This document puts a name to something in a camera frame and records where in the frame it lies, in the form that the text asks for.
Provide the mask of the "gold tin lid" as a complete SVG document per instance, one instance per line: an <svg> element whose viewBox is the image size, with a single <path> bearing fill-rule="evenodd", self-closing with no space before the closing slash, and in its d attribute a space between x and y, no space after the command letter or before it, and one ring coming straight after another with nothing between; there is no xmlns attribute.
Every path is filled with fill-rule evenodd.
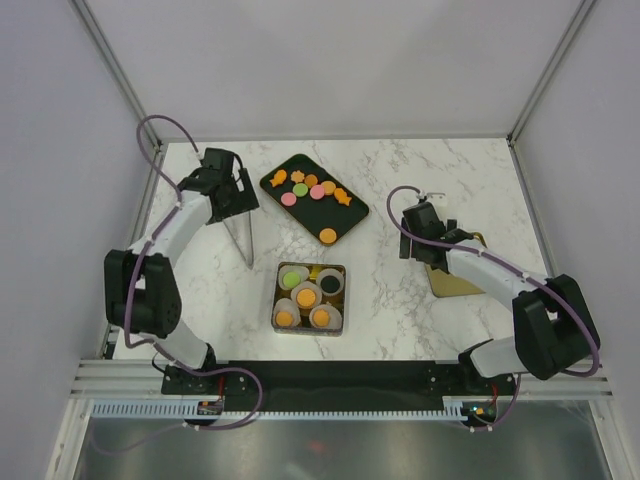
<svg viewBox="0 0 640 480"><path fill-rule="evenodd" d="M425 269L432 293L437 298L462 297L484 294L484 291L464 278L452 275L445 265L443 253L429 256L434 264L426 264Z"/></svg>

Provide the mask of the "white paper cup bottom-right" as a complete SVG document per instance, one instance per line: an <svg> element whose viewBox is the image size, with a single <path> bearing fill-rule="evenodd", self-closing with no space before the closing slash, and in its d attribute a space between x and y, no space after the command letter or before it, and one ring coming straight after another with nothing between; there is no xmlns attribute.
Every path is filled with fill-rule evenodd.
<svg viewBox="0 0 640 480"><path fill-rule="evenodd" d="M330 314L331 314L331 322L329 324L328 327L325 328L317 328L312 322L311 322L311 314L314 312L315 309L317 308L324 308L326 309ZM335 307L333 307L330 304L321 304L318 305L317 307L315 307L314 309L311 310L310 314L309 314L309 321L310 324L317 329L340 329L342 327L342 323L343 323L343 319L342 319L342 315L340 313L340 311L338 309L336 309Z"/></svg>

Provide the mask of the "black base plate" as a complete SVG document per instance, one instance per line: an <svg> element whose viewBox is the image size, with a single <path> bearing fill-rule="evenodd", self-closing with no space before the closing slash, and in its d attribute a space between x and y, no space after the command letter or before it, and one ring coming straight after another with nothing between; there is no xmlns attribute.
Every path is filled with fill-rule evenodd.
<svg viewBox="0 0 640 480"><path fill-rule="evenodd" d="M196 377L168 366L164 395L222 393L235 406L436 407L446 397L491 399L515 391L513 376L484 379L457 363L435 361L231 361Z"/></svg>

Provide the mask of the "brown shell cookie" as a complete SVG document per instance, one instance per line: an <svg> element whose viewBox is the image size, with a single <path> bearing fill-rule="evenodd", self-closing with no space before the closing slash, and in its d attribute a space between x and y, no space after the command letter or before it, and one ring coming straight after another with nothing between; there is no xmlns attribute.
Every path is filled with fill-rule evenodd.
<svg viewBox="0 0 640 480"><path fill-rule="evenodd" d="M313 187L318 184L318 178L314 174L307 175L304 183L309 187Z"/></svg>

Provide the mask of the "orange fish cookie left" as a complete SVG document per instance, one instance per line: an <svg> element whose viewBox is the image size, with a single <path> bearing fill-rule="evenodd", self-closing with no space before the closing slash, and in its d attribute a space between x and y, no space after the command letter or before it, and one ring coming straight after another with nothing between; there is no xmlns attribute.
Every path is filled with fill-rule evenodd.
<svg viewBox="0 0 640 480"><path fill-rule="evenodd" d="M273 177L269 180L272 188L276 188L285 183L288 178L288 173L284 169L277 170Z"/></svg>

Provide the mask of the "beige round biscuit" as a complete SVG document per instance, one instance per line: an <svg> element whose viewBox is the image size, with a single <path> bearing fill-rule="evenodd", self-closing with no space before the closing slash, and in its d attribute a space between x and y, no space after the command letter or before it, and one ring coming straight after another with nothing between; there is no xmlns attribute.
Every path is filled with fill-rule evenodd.
<svg viewBox="0 0 640 480"><path fill-rule="evenodd" d="M326 195L333 195L334 191L336 189L336 185L332 181L324 181L324 182L321 183L321 186L322 186L322 188L324 190L324 193Z"/></svg>

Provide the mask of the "white paper cup bottom-left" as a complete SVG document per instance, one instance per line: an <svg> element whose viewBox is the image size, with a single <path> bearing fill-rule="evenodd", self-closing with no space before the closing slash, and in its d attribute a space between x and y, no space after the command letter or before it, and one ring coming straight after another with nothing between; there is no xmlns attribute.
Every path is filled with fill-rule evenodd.
<svg viewBox="0 0 640 480"><path fill-rule="evenodd" d="M275 323L275 315L281 310L288 311L288 312L292 313L295 316L295 323L292 326L290 326L290 327L279 327L279 326L276 325L276 323ZM278 327L278 328L293 328L293 327L297 327L301 323L300 310L297 307L297 305L291 299L282 298L282 299L278 300L275 303L274 307L273 307L272 321L273 321L273 325L275 327Z"/></svg>

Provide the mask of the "orange fish cookie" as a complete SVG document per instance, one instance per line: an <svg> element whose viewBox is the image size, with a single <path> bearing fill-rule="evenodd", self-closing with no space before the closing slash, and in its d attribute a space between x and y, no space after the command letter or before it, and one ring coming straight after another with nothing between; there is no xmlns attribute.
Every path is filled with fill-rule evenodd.
<svg viewBox="0 0 640 480"><path fill-rule="evenodd" d="M269 180L272 188L276 188L285 183L288 178L288 173L284 169L277 170L273 177Z"/></svg>
<svg viewBox="0 0 640 480"><path fill-rule="evenodd" d="M343 188L336 188L333 192L334 198L340 205L349 206L352 198Z"/></svg>

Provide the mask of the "orange fish cookie right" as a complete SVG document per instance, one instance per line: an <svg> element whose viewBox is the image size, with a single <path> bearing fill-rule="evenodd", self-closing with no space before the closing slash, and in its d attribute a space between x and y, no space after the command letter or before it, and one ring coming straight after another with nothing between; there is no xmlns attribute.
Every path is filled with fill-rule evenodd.
<svg viewBox="0 0 640 480"><path fill-rule="evenodd" d="M343 188L336 188L333 192L334 198L340 205L349 206L352 198Z"/></svg>

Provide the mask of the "orange flower cookie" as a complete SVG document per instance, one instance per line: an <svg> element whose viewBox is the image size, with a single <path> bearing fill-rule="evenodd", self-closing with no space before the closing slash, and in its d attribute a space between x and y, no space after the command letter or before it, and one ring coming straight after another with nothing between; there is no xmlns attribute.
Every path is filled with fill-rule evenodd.
<svg viewBox="0 0 640 480"><path fill-rule="evenodd" d="M291 181L295 184L303 183L305 181L305 177L306 175L299 170L291 173Z"/></svg>

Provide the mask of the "pink macaron cookie left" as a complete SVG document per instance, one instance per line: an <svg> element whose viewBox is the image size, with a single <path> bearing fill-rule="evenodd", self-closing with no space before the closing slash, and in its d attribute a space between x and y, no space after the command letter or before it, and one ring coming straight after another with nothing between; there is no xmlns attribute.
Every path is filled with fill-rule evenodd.
<svg viewBox="0 0 640 480"><path fill-rule="evenodd" d="M292 192L286 192L281 196L281 203L286 207L293 206L297 201L297 197Z"/></svg>

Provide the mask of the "white paper cup top-left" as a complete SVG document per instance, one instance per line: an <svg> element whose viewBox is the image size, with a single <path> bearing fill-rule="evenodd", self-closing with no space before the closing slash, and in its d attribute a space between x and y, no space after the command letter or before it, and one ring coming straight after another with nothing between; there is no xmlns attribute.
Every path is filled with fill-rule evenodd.
<svg viewBox="0 0 640 480"><path fill-rule="evenodd" d="M310 275L309 269L307 267L305 267L305 266L293 265L293 264L287 264L287 265L281 266L279 268L279 271L278 271L278 285L282 290L285 290L285 291L287 291L287 290L283 288L282 277L283 277L283 275L285 273L287 273L289 271L296 272L296 273L298 273L300 275L300 279L301 279L300 284L302 282L306 281L309 278L309 275Z"/></svg>

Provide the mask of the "right aluminium frame post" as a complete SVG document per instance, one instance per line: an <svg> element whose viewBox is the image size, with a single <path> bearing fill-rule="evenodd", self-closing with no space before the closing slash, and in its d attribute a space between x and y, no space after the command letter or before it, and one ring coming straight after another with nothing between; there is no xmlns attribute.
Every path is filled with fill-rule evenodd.
<svg viewBox="0 0 640 480"><path fill-rule="evenodd" d="M522 136L538 104L550 87L557 72L568 56L570 49L598 4L598 0L581 0L579 2L506 137L510 149L515 148L517 141Z"/></svg>

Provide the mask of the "aluminium frame post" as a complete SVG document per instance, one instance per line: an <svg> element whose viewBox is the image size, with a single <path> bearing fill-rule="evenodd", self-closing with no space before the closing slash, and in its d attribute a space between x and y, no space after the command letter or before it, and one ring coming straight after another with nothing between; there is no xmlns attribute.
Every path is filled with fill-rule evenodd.
<svg viewBox="0 0 640 480"><path fill-rule="evenodd" d="M557 72L568 56L570 49L598 4L598 0L581 0L579 2L506 137L510 149L515 148L517 141L522 136L538 104L550 87Z"/></svg>
<svg viewBox="0 0 640 480"><path fill-rule="evenodd" d="M134 118L137 121L142 121L147 116L146 109L143 107L133 84L122 67L115 50L89 2L86 0L69 0L68 3L83 26L91 43L94 45L100 60L123 96L125 104L134 115Z"/></svg>

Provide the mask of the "square cookie tin box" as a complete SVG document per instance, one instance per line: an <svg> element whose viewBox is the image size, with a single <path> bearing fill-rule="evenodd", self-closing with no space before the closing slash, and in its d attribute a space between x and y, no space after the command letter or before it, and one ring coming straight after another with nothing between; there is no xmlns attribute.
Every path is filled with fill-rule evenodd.
<svg viewBox="0 0 640 480"><path fill-rule="evenodd" d="M347 270L343 265L281 262L270 312L280 334L342 335L345 326Z"/></svg>

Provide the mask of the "white paper cup top-right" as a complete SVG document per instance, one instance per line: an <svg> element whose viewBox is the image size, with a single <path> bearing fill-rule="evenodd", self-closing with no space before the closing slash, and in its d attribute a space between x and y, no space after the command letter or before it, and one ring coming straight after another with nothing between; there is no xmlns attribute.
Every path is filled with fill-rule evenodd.
<svg viewBox="0 0 640 480"><path fill-rule="evenodd" d="M328 293L324 292L324 291L321 289L321 286L320 286L320 281L321 281L325 276L328 276L328 275L336 276L336 277L338 277L338 278L339 278L339 280L341 281L341 288L340 288L340 290L339 290L338 292L336 292L335 294L333 294L333 295L330 295L330 294L328 294ZM339 293L341 293L341 292L343 291L343 289L344 289L344 286L345 286L345 277L344 277L344 274L343 274L341 271L337 270L337 269L333 269L333 268L326 268L326 269L323 269L323 270L322 270L322 271L317 275L317 278L316 278L316 284L320 287L320 290L322 291L322 293L323 293L324 295L326 295L326 296L336 296L336 295L338 295Z"/></svg>

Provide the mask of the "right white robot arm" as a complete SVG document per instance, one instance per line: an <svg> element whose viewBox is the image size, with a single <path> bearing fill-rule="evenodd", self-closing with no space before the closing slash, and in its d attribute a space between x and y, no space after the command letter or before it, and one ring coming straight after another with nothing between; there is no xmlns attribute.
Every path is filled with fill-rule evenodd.
<svg viewBox="0 0 640 480"><path fill-rule="evenodd" d="M496 255L477 237L440 220L422 201L400 223L402 258L461 278L512 313L513 334L468 348L459 356L457 382L480 394L495 376L529 373L547 380L558 373L590 377L600 367L600 339L577 282L530 274Z"/></svg>

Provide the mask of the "black chocolate sandwich cookie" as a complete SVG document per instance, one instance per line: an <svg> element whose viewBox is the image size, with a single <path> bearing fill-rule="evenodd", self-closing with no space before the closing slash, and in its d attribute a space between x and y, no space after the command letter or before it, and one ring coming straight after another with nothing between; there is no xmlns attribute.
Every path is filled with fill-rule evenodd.
<svg viewBox="0 0 640 480"><path fill-rule="evenodd" d="M324 292L333 295L340 290L341 281L336 276L328 275L320 281L320 286Z"/></svg>

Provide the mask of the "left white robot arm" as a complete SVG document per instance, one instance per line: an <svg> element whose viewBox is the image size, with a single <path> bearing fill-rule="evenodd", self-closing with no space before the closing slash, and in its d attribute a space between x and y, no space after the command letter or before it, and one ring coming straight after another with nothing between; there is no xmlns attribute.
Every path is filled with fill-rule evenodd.
<svg viewBox="0 0 640 480"><path fill-rule="evenodd" d="M106 319L122 330L128 349L151 346L185 370L189 388L208 394L219 380L214 349L182 319L174 267L201 229L250 214L259 202L241 157L221 148L206 148L199 166L169 185L176 200L166 215L104 259Z"/></svg>

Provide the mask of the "silver metal tongs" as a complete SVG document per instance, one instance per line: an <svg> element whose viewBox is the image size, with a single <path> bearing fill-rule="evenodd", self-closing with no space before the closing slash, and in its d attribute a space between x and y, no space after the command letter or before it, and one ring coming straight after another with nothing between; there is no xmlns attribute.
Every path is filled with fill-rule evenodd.
<svg viewBox="0 0 640 480"><path fill-rule="evenodd" d="M232 216L223 221L225 228L241 255L246 267L251 270L254 266L254 240L252 215L245 212Z"/></svg>

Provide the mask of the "pink macaron cookie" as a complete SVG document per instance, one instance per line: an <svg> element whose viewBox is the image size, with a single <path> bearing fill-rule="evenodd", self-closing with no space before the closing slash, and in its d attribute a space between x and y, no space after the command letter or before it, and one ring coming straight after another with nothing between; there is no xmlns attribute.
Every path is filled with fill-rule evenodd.
<svg viewBox="0 0 640 480"><path fill-rule="evenodd" d="M314 185L310 189L309 195L314 200L320 200L325 196L325 190L321 185Z"/></svg>
<svg viewBox="0 0 640 480"><path fill-rule="evenodd" d="M281 196L281 203L286 207L293 206L297 201L297 197L292 192L286 192Z"/></svg>

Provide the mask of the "orange round biscuit front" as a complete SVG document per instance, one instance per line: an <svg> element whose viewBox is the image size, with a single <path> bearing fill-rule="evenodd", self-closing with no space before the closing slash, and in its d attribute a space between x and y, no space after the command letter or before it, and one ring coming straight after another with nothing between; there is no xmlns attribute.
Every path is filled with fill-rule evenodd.
<svg viewBox="0 0 640 480"><path fill-rule="evenodd" d="M332 228L324 228L318 235L319 240L324 245L332 245L337 240L337 233Z"/></svg>

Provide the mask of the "pink macaron cookie right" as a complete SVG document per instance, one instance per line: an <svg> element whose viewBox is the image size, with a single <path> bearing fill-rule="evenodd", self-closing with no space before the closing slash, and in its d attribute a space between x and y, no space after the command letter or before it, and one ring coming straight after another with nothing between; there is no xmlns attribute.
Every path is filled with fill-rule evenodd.
<svg viewBox="0 0 640 480"><path fill-rule="evenodd" d="M309 195L314 200L320 200L325 196L325 190L321 185L314 185L310 189Z"/></svg>

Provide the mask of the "dark green cookie tray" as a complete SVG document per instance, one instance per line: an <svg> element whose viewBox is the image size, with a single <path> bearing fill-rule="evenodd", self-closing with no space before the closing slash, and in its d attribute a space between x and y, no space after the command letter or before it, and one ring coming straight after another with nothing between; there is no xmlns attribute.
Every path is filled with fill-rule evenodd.
<svg viewBox="0 0 640 480"><path fill-rule="evenodd" d="M288 178L284 184L272 188L269 180L275 172L280 169L287 171ZM336 188L343 188L348 192L352 198L350 205L340 205L334 198L334 195L325 194L322 199L314 200L309 195L312 187L308 187L308 193L304 197L297 197L297 201L293 206L284 206L281 203L281 196L286 192L292 192L292 188L296 184L291 181L291 173L296 170L303 172L306 176L314 174L318 178L317 185L321 185L324 181L334 182ZM337 233L337 242L360 224L369 214L369 206L360 199L351 188L347 187L343 182L305 154L295 154L280 165L274 167L260 179L259 185L269 198L274 200L291 218L320 243L321 241L318 235L322 229L334 229Z"/></svg>

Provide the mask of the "orange pumpkin cookie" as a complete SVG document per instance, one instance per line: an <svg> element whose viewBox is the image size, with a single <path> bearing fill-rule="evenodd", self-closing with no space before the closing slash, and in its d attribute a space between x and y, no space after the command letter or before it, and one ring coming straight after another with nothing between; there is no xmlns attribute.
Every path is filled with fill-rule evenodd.
<svg viewBox="0 0 640 480"><path fill-rule="evenodd" d="M311 322L317 328L328 327L331 322L331 314L324 308L317 308L311 314Z"/></svg>

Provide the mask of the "white paper cup centre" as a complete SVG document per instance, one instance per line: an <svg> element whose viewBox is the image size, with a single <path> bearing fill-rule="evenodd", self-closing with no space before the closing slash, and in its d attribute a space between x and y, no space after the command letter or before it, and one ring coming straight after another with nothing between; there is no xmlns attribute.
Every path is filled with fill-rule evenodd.
<svg viewBox="0 0 640 480"><path fill-rule="evenodd" d="M317 296L318 296L318 299L317 299L315 305L311 308L311 309L313 309L316 306L318 306L320 304L321 300L322 300L322 291L320 290L320 287L318 285L316 285L315 283L313 283L313 282L310 282L310 281L302 282L300 285L298 285L296 288L294 288L291 291L290 298L297 305L297 307L300 308L298 306L298 304L296 303L295 297L296 297L296 294L298 293L298 291L301 290L301 289L304 289L304 288L313 289L315 291L315 293L317 294Z"/></svg>

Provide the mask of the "green macaron cookie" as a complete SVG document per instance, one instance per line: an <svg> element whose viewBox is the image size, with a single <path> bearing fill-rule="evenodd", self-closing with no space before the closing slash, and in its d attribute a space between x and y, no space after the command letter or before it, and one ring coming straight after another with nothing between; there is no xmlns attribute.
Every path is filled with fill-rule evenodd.
<svg viewBox="0 0 640 480"><path fill-rule="evenodd" d="M296 272L289 271L282 277L282 285L286 290L291 290L299 285L301 282L300 275Z"/></svg>
<svg viewBox="0 0 640 480"><path fill-rule="evenodd" d="M297 183L293 188L292 188L292 192L294 193L294 195L296 197L304 197L309 191L309 188L306 184L304 183Z"/></svg>

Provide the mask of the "left aluminium frame post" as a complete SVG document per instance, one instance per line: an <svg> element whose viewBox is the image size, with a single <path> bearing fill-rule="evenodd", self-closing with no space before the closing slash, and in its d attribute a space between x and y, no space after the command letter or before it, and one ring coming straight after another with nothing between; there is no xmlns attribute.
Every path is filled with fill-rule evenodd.
<svg viewBox="0 0 640 480"><path fill-rule="evenodd" d="M69 0L68 3L83 26L91 43L94 45L100 60L123 96L125 104L134 115L134 118L137 121L142 121L147 116L146 109L143 107L133 84L122 67L115 50L89 2L86 0Z"/></svg>

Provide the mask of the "beige sandwich biscuit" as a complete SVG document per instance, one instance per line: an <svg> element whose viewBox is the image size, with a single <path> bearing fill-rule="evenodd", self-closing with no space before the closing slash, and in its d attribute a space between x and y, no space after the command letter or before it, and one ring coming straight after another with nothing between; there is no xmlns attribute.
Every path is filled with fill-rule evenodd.
<svg viewBox="0 0 640 480"><path fill-rule="evenodd" d="M298 291L295 300L302 309L311 309L318 299L317 294L311 288L304 288Z"/></svg>

